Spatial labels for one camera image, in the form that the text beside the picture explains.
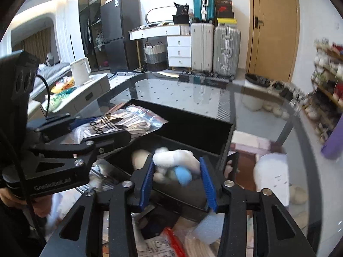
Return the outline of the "person's left hand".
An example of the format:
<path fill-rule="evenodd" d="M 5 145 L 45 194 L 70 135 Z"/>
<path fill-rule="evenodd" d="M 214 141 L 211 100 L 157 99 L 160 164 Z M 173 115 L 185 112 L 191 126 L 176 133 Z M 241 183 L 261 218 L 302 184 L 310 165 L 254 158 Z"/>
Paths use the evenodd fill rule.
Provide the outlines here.
<path fill-rule="evenodd" d="M 52 195 L 31 200 L 20 200 L 8 188 L 1 188 L 0 196 L 1 201 L 8 207 L 23 208 L 23 206 L 31 204 L 34 213 L 40 218 L 49 215 L 52 209 Z"/>

